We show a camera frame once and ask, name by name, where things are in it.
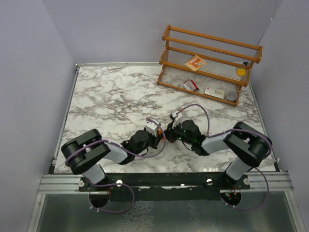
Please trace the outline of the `orange pill organizer box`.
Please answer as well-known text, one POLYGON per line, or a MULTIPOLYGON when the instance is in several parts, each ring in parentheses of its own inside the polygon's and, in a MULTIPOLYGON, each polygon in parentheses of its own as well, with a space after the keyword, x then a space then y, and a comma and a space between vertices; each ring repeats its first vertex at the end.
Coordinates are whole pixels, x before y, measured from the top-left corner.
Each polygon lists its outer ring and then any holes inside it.
POLYGON ((159 138, 160 140, 164 140, 164 139, 165 139, 165 138, 164 138, 164 135, 163 135, 163 132, 162 132, 161 129, 158 130, 158 138, 159 138))

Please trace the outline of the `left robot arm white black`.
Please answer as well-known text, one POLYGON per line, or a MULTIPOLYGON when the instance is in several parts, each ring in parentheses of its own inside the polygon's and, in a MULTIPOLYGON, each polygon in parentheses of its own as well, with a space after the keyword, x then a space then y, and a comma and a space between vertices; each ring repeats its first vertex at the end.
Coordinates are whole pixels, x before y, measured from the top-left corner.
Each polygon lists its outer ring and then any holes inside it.
POLYGON ((97 129, 92 129, 66 142, 61 147, 61 152, 72 173, 82 175, 90 181, 91 187, 100 191, 107 184, 106 174, 98 164, 101 159, 111 160, 120 165, 128 164, 137 156, 145 156, 149 148, 157 149, 162 138, 161 129, 156 129, 155 134, 143 129, 118 145, 104 140, 97 129))

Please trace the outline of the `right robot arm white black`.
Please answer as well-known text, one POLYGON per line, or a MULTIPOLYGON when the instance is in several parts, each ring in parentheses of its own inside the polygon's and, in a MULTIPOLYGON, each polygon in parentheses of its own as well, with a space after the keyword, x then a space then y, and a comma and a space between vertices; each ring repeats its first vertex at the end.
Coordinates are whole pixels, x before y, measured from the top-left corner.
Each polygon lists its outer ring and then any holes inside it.
POLYGON ((224 132, 206 136, 192 120, 186 120, 177 126, 169 123, 164 133, 170 143, 179 140, 188 144, 199 156, 231 149, 237 158, 222 174, 222 184, 227 189, 237 186, 246 172, 259 167, 272 152, 271 139, 244 122, 238 122, 224 132))

